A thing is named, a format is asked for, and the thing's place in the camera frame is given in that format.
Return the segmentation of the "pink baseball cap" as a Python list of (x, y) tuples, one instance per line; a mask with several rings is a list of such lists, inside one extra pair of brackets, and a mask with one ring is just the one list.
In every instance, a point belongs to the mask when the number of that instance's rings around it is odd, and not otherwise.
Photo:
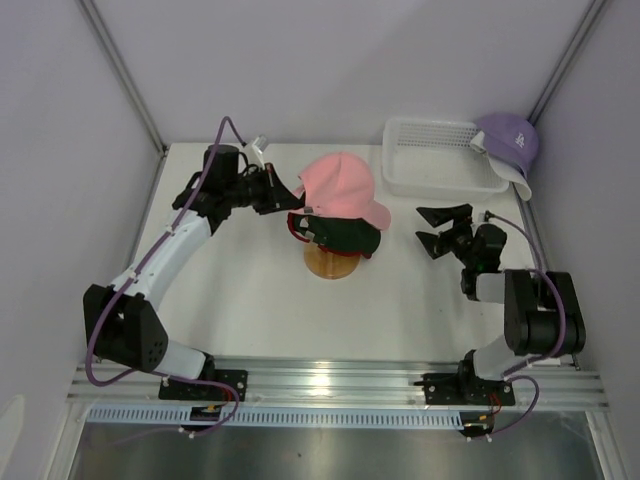
[(389, 209), (375, 200), (375, 179), (361, 157), (338, 152), (317, 158), (302, 170), (295, 195), (304, 205), (291, 213), (366, 221), (379, 231), (391, 225)]

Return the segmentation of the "wooden hat stand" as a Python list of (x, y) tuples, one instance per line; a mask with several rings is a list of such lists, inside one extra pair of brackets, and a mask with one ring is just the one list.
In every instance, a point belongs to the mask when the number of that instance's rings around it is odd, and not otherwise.
[(360, 260), (360, 255), (338, 255), (325, 251), (313, 243), (304, 247), (304, 262), (307, 269), (325, 280), (339, 280), (351, 275), (359, 266)]

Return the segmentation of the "lavender LA baseball cap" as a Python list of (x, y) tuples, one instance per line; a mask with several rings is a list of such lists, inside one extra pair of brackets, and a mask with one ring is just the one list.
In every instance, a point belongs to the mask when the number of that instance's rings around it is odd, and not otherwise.
[(525, 118), (509, 112), (484, 115), (476, 119), (474, 124), (484, 134), (485, 151), (527, 178), (540, 147), (534, 126)]

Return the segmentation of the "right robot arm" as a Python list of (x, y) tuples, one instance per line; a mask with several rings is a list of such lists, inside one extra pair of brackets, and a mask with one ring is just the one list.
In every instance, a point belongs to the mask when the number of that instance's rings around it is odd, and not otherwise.
[(471, 350), (455, 372), (426, 373), (418, 381), (425, 401), (436, 406), (512, 406), (517, 372), (549, 359), (581, 352), (586, 327), (567, 272), (506, 268), (501, 255), (504, 218), (485, 212), (479, 223), (469, 204), (420, 207), (433, 232), (416, 236), (429, 257), (453, 255), (463, 266), (461, 291), (470, 301), (503, 308), (503, 332)]

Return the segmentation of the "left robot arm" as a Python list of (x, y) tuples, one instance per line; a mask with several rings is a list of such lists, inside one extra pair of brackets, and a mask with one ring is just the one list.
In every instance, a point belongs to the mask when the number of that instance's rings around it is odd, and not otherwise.
[(209, 398), (216, 376), (206, 370), (209, 354), (170, 340), (157, 310), (188, 260), (237, 208), (259, 215), (301, 206), (265, 161), (268, 141), (259, 136), (241, 147), (212, 144), (203, 164), (172, 203), (172, 213), (149, 250), (106, 286), (91, 285), (83, 296), (87, 352), (85, 373), (106, 387), (92, 368), (94, 358), (113, 361), (127, 373), (175, 378), (194, 400)]

